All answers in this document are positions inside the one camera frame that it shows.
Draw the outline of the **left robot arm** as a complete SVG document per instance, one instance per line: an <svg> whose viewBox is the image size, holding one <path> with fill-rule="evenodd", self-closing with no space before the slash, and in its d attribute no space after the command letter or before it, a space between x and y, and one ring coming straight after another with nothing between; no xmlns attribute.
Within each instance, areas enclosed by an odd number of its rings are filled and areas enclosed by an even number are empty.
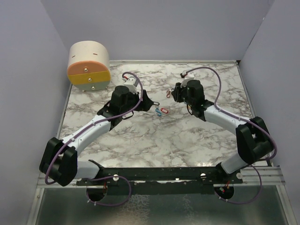
<svg viewBox="0 0 300 225"><path fill-rule="evenodd" d="M94 118L74 133L58 139L51 138L45 148L40 172L61 186L68 185L74 179L88 179L91 184L98 185L103 181L102 166L89 161L78 161L81 152L101 135L115 128L126 114L135 111L147 112L153 105L145 90L132 93L126 86L117 86L111 100L101 108Z"/></svg>

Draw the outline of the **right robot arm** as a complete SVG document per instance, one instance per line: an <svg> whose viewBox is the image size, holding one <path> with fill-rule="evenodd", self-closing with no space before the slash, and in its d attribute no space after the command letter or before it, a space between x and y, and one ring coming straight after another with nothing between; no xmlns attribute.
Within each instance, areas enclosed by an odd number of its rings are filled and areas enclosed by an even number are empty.
<svg viewBox="0 0 300 225"><path fill-rule="evenodd" d="M240 117L217 108L205 99L203 86L199 80L178 82L171 91L175 102L184 102L188 112L204 122L216 124L236 136L237 152L217 164L216 180L228 182L234 172L251 165L275 150L264 120Z"/></svg>

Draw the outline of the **red key tag with key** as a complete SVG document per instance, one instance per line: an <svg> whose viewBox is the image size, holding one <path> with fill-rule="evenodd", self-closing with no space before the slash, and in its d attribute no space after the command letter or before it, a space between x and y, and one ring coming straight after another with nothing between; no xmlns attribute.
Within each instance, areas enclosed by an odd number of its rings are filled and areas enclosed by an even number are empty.
<svg viewBox="0 0 300 225"><path fill-rule="evenodd" d="M165 113L165 114L169 113L169 111L167 109L165 109L165 108L161 108L160 111L163 112L163 113Z"/></svg>

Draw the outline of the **light blue carabiner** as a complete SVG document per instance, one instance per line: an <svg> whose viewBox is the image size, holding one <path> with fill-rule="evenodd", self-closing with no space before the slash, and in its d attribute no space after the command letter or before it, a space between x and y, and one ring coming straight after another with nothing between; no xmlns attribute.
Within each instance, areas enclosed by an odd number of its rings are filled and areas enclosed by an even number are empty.
<svg viewBox="0 0 300 225"><path fill-rule="evenodd" d="M155 112L157 113L157 116L162 116L162 113L159 108L156 108Z"/></svg>

